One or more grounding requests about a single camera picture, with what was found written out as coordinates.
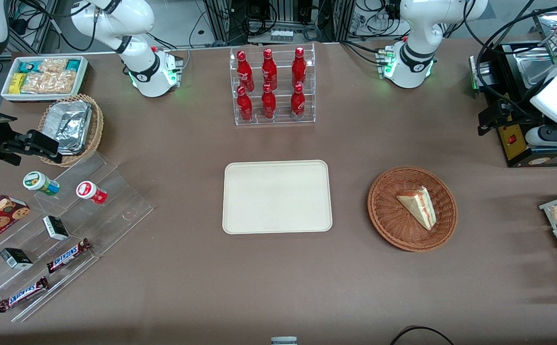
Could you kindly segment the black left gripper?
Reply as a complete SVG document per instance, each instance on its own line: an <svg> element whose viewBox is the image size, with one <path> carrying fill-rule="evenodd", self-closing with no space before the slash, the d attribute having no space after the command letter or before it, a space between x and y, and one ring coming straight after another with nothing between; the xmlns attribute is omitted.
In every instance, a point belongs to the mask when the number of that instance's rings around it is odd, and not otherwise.
<svg viewBox="0 0 557 345"><path fill-rule="evenodd" d="M508 95L503 95L500 102L491 103L478 114L478 135L484 136L499 127L535 125L536 114L535 111L532 111L531 100L532 95L526 95L518 101L513 101Z"/></svg>

